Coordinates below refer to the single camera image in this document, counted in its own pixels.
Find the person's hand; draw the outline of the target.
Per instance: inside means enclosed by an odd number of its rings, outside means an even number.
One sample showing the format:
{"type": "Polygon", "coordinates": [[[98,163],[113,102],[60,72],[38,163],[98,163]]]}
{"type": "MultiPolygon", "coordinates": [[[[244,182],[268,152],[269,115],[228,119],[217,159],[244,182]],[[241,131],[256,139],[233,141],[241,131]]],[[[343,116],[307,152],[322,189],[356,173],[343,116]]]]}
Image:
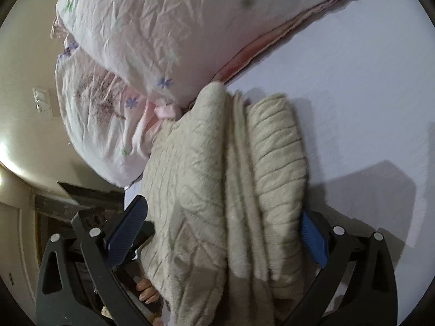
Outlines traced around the person's hand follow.
{"type": "Polygon", "coordinates": [[[162,319],[163,304],[157,289],[147,278],[140,279],[136,284],[141,311],[152,325],[164,325],[162,319]]]}

